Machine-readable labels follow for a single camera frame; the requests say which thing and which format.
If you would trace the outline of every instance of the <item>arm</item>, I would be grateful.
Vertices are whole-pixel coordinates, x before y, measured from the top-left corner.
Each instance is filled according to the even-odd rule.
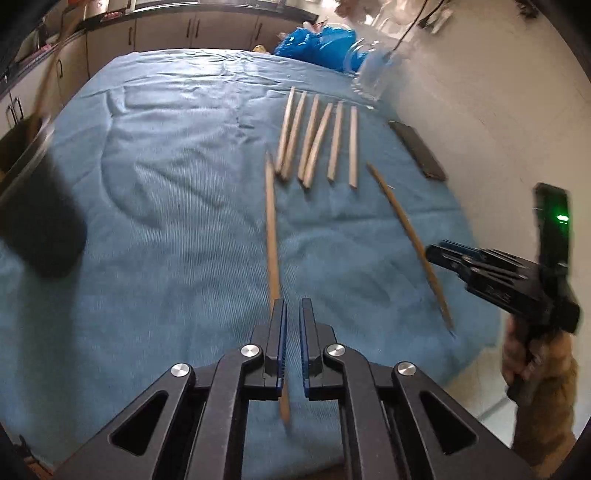
[[[533,402],[517,410],[513,451],[526,460],[538,476],[550,476],[575,443],[572,432],[577,363],[572,335],[559,332],[546,342],[534,341],[532,351],[546,349],[544,365],[534,374],[542,380]],[[503,345],[502,373],[508,385],[515,374],[528,376],[525,346],[515,337],[515,321],[509,318]]]

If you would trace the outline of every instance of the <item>wooden chopstick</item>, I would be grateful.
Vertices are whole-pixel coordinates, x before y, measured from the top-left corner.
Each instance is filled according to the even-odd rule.
[[[297,135],[298,130],[300,129],[301,117],[304,113],[305,102],[306,92],[302,92],[300,96],[300,101],[298,102],[297,108],[295,109],[296,113],[294,115],[294,122],[291,126],[290,140],[287,144],[287,151],[285,152],[285,157],[283,158],[283,166],[281,167],[281,178],[283,180],[288,180],[291,175],[291,160],[293,160],[294,153],[296,152]]]
[[[275,159],[277,162],[275,165],[275,173],[279,173],[281,171],[281,166],[283,165],[283,157],[285,156],[285,143],[287,142],[287,131],[290,128],[291,106],[294,103],[295,92],[296,87],[291,87],[290,95],[287,98],[287,104],[285,106],[285,112],[283,113],[283,126],[281,127],[279,146],[277,147],[277,158]]]
[[[318,131],[316,132],[316,136],[314,137],[314,144],[312,145],[312,149],[310,150],[308,162],[306,162],[306,174],[304,175],[303,183],[304,187],[307,189],[309,189],[312,186],[312,180],[314,180],[316,160],[318,159],[318,152],[320,151],[320,146],[322,145],[322,139],[324,138],[324,132],[326,132],[326,126],[329,123],[331,111],[332,103],[329,103],[328,105],[326,105],[326,108],[324,109],[324,115],[322,115],[322,120],[320,121]]]
[[[273,303],[281,298],[279,282],[279,257],[277,255],[277,216],[275,213],[275,187],[273,184],[273,162],[269,152],[265,159],[265,207],[267,210],[267,273],[269,281],[269,310],[273,313]],[[290,422],[290,395],[287,386],[287,373],[283,379],[283,390],[279,399],[279,413],[284,425]]]
[[[443,289],[441,288],[441,285],[439,284],[439,280],[437,279],[437,276],[435,275],[435,272],[433,271],[431,264],[429,263],[429,261],[427,260],[427,257],[425,256],[425,247],[423,246],[421,239],[418,237],[416,231],[414,230],[412,224],[410,223],[410,220],[408,220],[408,216],[404,212],[402,205],[400,205],[400,203],[398,203],[398,200],[394,196],[394,192],[392,191],[392,189],[390,187],[388,187],[388,184],[386,183],[384,178],[380,175],[378,170],[371,163],[368,163],[367,165],[368,165],[368,169],[369,169],[370,173],[373,175],[375,180],[378,182],[378,185],[380,186],[380,188],[382,189],[382,191],[386,195],[386,198],[390,202],[390,205],[394,209],[394,212],[396,212],[396,215],[398,215],[398,219],[400,220],[402,227],[404,228],[404,230],[406,231],[406,234],[410,238],[410,241],[412,242],[413,247],[417,252],[418,259],[421,261],[421,263],[423,265],[423,270],[425,271],[425,274],[427,275],[427,281],[429,282],[429,285],[430,285],[431,289],[433,290],[433,293],[437,297],[437,301],[439,303],[439,308],[441,310],[441,315],[443,316],[443,320],[445,321],[445,325],[447,327],[447,330],[449,330],[450,332],[453,333],[454,323],[453,323],[452,316],[449,312],[449,308],[447,306],[445,296],[443,295]]]
[[[312,145],[312,135],[314,134],[314,124],[316,123],[316,113],[318,112],[318,102],[320,96],[314,95],[314,101],[312,102],[312,111],[310,112],[310,119],[308,120],[308,126],[306,127],[306,136],[304,137],[304,146],[301,150],[300,166],[297,170],[297,177],[300,181],[304,181],[304,175],[306,173],[306,163],[308,162],[308,155],[310,154],[310,147]]]
[[[351,107],[351,129],[349,132],[349,185],[357,188],[357,107]]]
[[[330,181],[335,180],[336,161],[339,156],[339,146],[340,146],[340,127],[341,127],[342,122],[343,122],[343,101],[341,100],[339,103],[336,104],[335,128],[333,130],[333,141],[330,146],[329,170],[327,173],[327,178]]]

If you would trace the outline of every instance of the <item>human hand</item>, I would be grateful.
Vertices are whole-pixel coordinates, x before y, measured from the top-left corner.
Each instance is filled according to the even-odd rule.
[[[507,320],[501,373],[507,385],[511,385],[516,375],[524,380],[559,377],[565,374],[573,359],[573,336],[562,330],[551,336],[532,340],[531,353],[541,360],[539,365],[526,363],[526,348],[516,335],[517,322],[513,315]]]

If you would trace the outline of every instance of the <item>kitchen cabinet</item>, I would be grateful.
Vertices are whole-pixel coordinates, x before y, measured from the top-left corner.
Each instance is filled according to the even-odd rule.
[[[56,64],[56,75],[60,99],[65,105],[88,81],[85,35],[64,46]]]
[[[53,56],[47,57],[39,65],[27,73],[15,86],[10,89],[12,97],[12,108],[17,119],[23,120],[33,113],[35,108],[35,97],[41,85],[47,69],[52,69],[47,83],[47,90],[44,95],[43,111],[49,112],[52,116],[57,115],[62,107],[60,89],[57,84],[57,75],[53,71]]]
[[[111,60],[135,49],[135,20],[117,22],[86,34],[88,73],[94,76]]]
[[[140,17],[136,25],[135,51],[189,48],[195,22],[192,12]]]
[[[249,50],[256,19],[256,15],[234,12],[198,13],[191,46]]]
[[[10,93],[6,93],[0,100],[0,138],[15,125],[15,114],[12,110]]]
[[[259,16],[256,19],[255,34],[249,50],[252,50],[257,45],[262,45],[267,52],[273,53],[275,47],[281,41],[278,36],[279,33],[291,33],[297,27],[301,27],[301,23],[295,20]]]

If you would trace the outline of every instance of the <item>black phone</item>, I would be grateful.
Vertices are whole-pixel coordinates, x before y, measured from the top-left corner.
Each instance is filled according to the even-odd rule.
[[[412,158],[414,158],[418,167],[423,172],[423,175],[428,179],[440,181],[447,180],[447,175],[445,175],[441,165],[413,127],[409,127],[396,120],[390,120],[388,125],[396,132],[398,138],[402,141]]]

